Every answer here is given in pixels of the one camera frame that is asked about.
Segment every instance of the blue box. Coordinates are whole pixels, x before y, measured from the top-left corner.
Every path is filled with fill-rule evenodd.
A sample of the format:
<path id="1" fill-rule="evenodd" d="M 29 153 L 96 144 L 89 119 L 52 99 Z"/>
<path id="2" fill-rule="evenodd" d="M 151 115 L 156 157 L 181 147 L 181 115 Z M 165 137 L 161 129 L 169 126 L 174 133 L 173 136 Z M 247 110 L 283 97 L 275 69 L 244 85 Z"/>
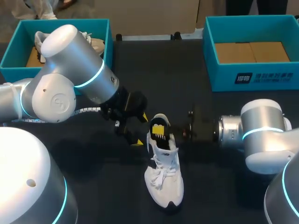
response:
<path id="1" fill-rule="evenodd" d="M 113 60 L 113 39 L 109 19 L 78 20 L 23 20 L 20 21 L 0 64 L 0 71 L 6 82 L 16 82 L 24 78 L 34 78 L 41 70 L 26 68 L 37 31 L 51 33 L 66 24 L 75 26 L 81 32 L 92 33 L 92 38 L 105 40 L 104 62 L 111 68 Z"/>
<path id="2" fill-rule="evenodd" d="M 299 89 L 299 24 L 292 15 L 211 16 L 203 50 L 212 91 Z M 215 43 L 281 42 L 290 62 L 219 63 Z M 237 82 L 246 77 L 246 82 Z"/>

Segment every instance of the sneaker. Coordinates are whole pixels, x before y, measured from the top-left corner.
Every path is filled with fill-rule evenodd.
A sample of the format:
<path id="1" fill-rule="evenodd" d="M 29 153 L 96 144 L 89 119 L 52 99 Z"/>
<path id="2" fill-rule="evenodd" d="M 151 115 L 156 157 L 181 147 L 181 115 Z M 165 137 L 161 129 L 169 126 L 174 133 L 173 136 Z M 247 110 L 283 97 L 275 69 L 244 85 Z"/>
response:
<path id="1" fill-rule="evenodd" d="M 101 39 L 91 38 L 91 34 L 87 34 L 87 32 L 81 32 L 82 36 L 91 44 L 93 49 L 98 53 L 98 55 L 102 55 L 105 50 L 105 42 Z M 41 31 L 37 31 L 34 36 L 34 43 L 36 45 L 36 50 L 38 53 L 41 53 L 41 47 L 44 42 L 44 40 L 49 36 L 50 34 L 44 34 Z M 40 56 L 41 63 L 45 63 L 46 59 L 41 55 Z"/>
<path id="2" fill-rule="evenodd" d="M 147 134 L 149 165 L 144 179 L 154 201 L 164 209 L 176 209 L 183 200 L 184 183 L 178 160 L 178 148 L 170 123 L 164 114 L 150 122 Z"/>
<path id="3" fill-rule="evenodd" d="M 41 31 L 37 31 L 34 35 L 34 44 L 36 45 L 36 50 L 39 53 L 38 58 L 40 58 L 41 63 L 45 63 L 46 59 L 41 55 L 41 47 L 44 40 L 49 36 L 49 34 L 44 34 Z"/>
<path id="4" fill-rule="evenodd" d="M 83 37 L 92 45 L 93 49 L 98 53 L 98 55 L 102 55 L 105 49 L 105 42 L 101 39 L 91 38 L 91 34 L 87 34 L 87 32 L 81 32 Z"/>

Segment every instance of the white cable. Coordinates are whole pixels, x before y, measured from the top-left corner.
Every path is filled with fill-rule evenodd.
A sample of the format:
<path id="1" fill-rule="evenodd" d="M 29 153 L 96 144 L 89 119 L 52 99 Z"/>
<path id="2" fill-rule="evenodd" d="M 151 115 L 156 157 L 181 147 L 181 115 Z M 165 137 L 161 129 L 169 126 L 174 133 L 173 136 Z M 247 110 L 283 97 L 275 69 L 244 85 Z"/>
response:
<path id="1" fill-rule="evenodd" d="M 22 118 L 22 108 L 21 108 L 21 101 L 20 101 L 18 91 L 12 83 L 4 83 L 3 85 L 9 85 L 14 93 L 14 100 L 15 100 L 16 109 L 18 112 L 18 119 L 20 120 Z"/>
<path id="2" fill-rule="evenodd" d="M 75 116 L 77 114 L 85 113 L 85 112 L 99 112 L 101 110 L 100 107 L 87 107 L 87 108 L 82 108 L 80 110 L 74 111 L 74 113 L 71 115 Z M 46 121 L 40 120 L 40 119 L 21 119 L 21 120 L 13 120 L 13 122 L 18 122 L 18 121 L 23 121 L 23 122 L 29 122 L 29 123 L 47 123 Z"/>

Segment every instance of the white shoelace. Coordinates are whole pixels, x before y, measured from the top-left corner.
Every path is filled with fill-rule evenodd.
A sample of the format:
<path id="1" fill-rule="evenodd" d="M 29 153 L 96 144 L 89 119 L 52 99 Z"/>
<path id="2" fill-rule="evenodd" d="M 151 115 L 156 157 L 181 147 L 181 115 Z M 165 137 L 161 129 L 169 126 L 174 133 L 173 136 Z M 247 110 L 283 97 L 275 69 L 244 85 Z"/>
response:
<path id="1" fill-rule="evenodd" d="M 163 164 L 157 159 L 157 156 L 154 155 L 152 158 L 156 163 L 156 170 L 154 171 L 152 175 L 152 179 L 150 180 L 150 184 L 157 189 L 162 189 L 163 181 L 167 176 L 174 176 L 176 173 L 175 168 L 175 159 L 172 161 L 171 165 L 167 168 L 163 167 Z"/>
<path id="2" fill-rule="evenodd" d="M 90 37 L 91 34 L 88 34 L 87 32 L 80 32 L 82 33 L 83 37 L 89 42 L 92 42 L 92 38 Z"/>

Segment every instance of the black table surface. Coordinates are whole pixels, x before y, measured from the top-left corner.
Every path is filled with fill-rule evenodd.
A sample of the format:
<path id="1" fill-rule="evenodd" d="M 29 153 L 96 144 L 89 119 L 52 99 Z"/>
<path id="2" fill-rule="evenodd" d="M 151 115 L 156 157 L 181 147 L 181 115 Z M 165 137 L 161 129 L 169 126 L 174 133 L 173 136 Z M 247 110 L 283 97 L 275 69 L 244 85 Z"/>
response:
<path id="1" fill-rule="evenodd" d="M 0 45 L 1 55 L 6 46 Z M 148 98 L 148 118 L 162 112 L 172 124 L 181 125 L 193 103 L 216 118 L 239 115 L 247 102 L 269 98 L 299 126 L 299 91 L 212 93 L 201 40 L 115 42 L 113 71 L 129 90 L 141 90 Z M 78 109 L 88 106 L 88 100 L 78 97 Z M 180 144 L 185 194 L 181 210 L 169 215 L 147 191 L 146 148 L 127 146 L 114 135 L 113 122 L 99 114 L 77 115 L 60 124 L 8 125 L 31 132 L 45 144 L 75 194 L 79 224 L 267 223 L 263 195 L 269 177 L 249 172 L 239 152 L 211 144 L 185 150 Z M 145 142 L 148 126 L 132 119 L 130 127 Z"/>

